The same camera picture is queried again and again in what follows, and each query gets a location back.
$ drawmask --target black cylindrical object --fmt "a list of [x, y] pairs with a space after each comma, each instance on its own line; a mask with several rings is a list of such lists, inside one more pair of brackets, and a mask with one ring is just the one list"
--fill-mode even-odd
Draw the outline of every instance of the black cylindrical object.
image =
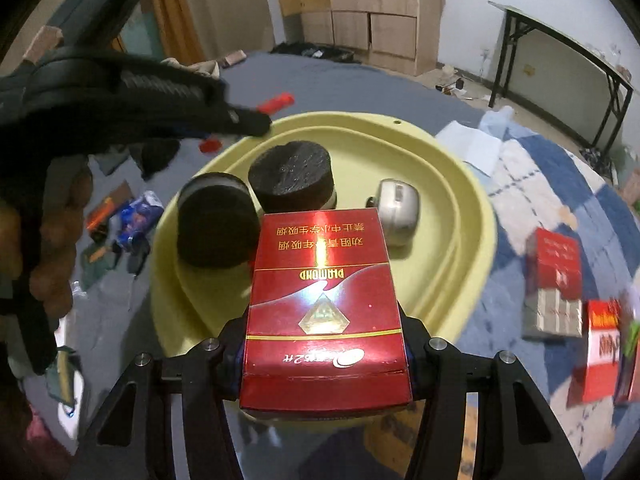
[[195, 267], [229, 269], [255, 255], [260, 222], [249, 189], [228, 173], [191, 179], [178, 197], [178, 256]]
[[334, 209], [337, 204], [329, 152], [308, 140], [264, 152], [249, 168], [249, 184], [265, 213]]

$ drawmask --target blue plastic wrapper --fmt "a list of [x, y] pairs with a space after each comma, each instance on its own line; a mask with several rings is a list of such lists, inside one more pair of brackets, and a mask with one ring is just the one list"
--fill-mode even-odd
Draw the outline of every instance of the blue plastic wrapper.
[[122, 228], [116, 241], [125, 251], [130, 251], [136, 238], [146, 234], [158, 223], [164, 207], [153, 191], [145, 191], [140, 198], [130, 202], [117, 215]]

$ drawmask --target yellow strip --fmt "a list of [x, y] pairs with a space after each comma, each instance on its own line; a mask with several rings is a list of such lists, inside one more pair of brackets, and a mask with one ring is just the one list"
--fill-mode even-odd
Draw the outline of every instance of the yellow strip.
[[322, 339], [356, 339], [359, 337], [373, 337], [377, 335], [399, 334], [402, 330], [379, 330], [378, 332], [361, 332], [359, 334], [334, 334], [334, 335], [248, 335], [247, 339], [258, 341], [319, 341]]
[[297, 269], [333, 269], [338, 267], [368, 267], [372, 265], [389, 264], [389, 262], [378, 262], [376, 264], [353, 264], [353, 265], [327, 265], [324, 267], [279, 267], [276, 269], [255, 269], [255, 270], [297, 270]]

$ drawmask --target white paper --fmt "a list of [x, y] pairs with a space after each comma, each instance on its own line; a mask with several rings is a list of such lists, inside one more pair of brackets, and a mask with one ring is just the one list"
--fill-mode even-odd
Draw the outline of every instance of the white paper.
[[445, 126], [436, 140], [448, 151], [471, 164], [487, 176], [494, 172], [500, 156], [502, 141], [477, 130], [452, 121]]

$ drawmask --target metal screw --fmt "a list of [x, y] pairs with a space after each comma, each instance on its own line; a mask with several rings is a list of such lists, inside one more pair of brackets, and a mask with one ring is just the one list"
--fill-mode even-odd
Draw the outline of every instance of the metal screw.
[[503, 350], [498, 355], [500, 356], [500, 361], [508, 365], [516, 362], [516, 356], [513, 354], [513, 352], [509, 352], [508, 350]]
[[217, 349], [219, 346], [220, 346], [220, 341], [218, 341], [215, 337], [210, 337], [209, 339], [205, 339], [202, 342], [202, 347], [207, 352], [211, 352], [212, 350]]
[[447, 342], [441, 337], [432, 337], [429, 339], [429, 346], [434, 350], [444, 350], [447, 347]]
[[146, 366], [151, 362], [151, 355], [146, 352], [136, 355], [136, 366]]

